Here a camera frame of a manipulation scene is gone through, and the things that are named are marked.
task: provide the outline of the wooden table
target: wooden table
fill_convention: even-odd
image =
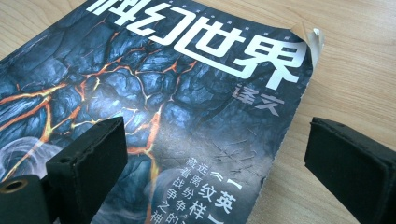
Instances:
[[[0,0],[0,58],[83,0]],[[345,123],[396,149],[396,2],[393,0],[199,0],[267,25],[303,21],[325,48],[249,223],[356,223],[304,167],[309,122]]]

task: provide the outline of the cover illustration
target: cover illustration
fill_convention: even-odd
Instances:
[[[128,164],[92,223],[245,223],[312,70],[287,29],[187,0],[89,0],[0,62],[0,180],[43,177],[123,116]]]

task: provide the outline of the magazine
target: magazine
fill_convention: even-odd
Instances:
[[[123,117],[128,164],[92,223],[245,223],[314,54],[193,1],[87,1],[0,62],[0,179]]]

